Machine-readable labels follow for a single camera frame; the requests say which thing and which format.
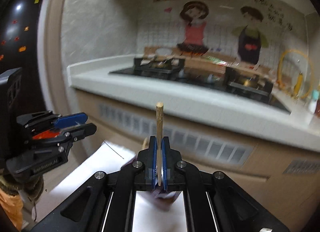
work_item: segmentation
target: orange pants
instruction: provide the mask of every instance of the orange pants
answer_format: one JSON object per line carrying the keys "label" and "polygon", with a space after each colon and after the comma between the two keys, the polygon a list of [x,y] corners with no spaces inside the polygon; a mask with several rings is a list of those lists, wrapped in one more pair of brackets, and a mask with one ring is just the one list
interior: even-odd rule
{"label": "orange pants", "polygon": [[0,204],[17,230],[21,231],[23,203],[20,195],[10,196],[0,189]]}

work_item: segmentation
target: yellow hose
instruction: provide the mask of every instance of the yellow hose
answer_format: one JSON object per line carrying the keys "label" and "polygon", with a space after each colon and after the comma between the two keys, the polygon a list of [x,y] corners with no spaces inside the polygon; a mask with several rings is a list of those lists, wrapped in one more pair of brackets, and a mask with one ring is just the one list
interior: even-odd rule
{"label": "yellow hose", "polygon": [[284,57],[285,57],[288,53],[291,53],[291,52],[297,53],[297,54],[303,56],[303,57],[308,61],[308,64],[310,65],[310,72],[311,72],[310,87],[309,87],[309,90],[307,91],[307,93],[305,93],[305,94],[301,97],[301,99],[303,99],[303,98],[306,98],[306,97],[310,94],[310,92],[311,92],[311,90],[312,90],[312,85],[313,85],[313,64],[312,64],[310,58],[309,58],[307,55],[305,55],[304,53],[302,53],[301,51],[296,50],[296,49],[289,49],[289,50],[286,50],[285,52],[282,53],[282,55],[281,55],[281,57],[280,57],[280,60],[279,60],[279,65],[278,65],[278,79],[277,79],[277,83],[279,84],[279,88],[280,88],[281,90],[283,90],[283,89],[284,89],[284,83],[283,83],[282,80],[281,80],[281,79],[282,79],[282,74],[281,74],[281,73],[282,73],[282,62],[283,62]]}

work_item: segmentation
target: kitchen backsplash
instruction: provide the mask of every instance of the kitchen backsplash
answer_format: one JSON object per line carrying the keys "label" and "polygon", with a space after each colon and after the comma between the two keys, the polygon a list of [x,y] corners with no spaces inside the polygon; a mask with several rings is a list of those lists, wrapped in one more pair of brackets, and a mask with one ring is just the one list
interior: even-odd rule
{"label": "kitchen backsplash", "polygon": [[[192,1],[200,3],[200,9],[203,5],[207,6],[204,10],[209,10],[199,20],[204,25],[201,45],[208,51],[237,56],[239,35],[250,23],[244,18],[249,7],[255,19],[258,18],[255,25],[262,42],[259,63],[277,68],[285,50],[308,52],[304,15],[279,0],[140,0],[137,53],[143,53],[146,46],[176,47],[183,43],[186,22],[180,13]],[[306,67],[303,60],[296,64],[285,60],[283,71],[294,78],[299,71],[305,72]]]}

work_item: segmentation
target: gas stove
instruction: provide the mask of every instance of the gas stove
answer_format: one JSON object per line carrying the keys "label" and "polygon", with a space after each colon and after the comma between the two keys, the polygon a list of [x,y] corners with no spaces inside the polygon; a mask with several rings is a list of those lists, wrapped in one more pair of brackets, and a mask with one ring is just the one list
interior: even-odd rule
{"label": "gas stove", "polygon": [[273,84],[268,81],[264,86],[257,85],[255,87],[250,87],[241,85],[237,83],[236,78],[233,75],[233,70],[228,68],[224,77],[217,77],[213,74],[209,74],[208,76],[191,74],[183,68],[184,62],[182,59],[179,59],[176,65],[171,65],[171,60],[164,60],[162,62],[151,61],[144,65],[141,65],[141,62],[141,58],[135,58],[135,65],[133,67],[112,71],[110,74],[151,77],[197,85],[245,97],[276,107],[286,113],[291,113],[274,95],[271,94]]}

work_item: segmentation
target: pink shirt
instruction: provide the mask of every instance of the pink shirt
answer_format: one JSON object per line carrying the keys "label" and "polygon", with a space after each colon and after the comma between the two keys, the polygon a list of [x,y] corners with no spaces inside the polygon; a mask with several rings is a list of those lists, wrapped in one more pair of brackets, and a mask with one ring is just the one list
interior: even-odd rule
{"label": "pink shirt", "polygon": [[206,22],[197,26],[186,25],[186,39],[184,41],[185,44],[195,44],[195,45],[203,45],[203,32],[204,28],[207,25]]}

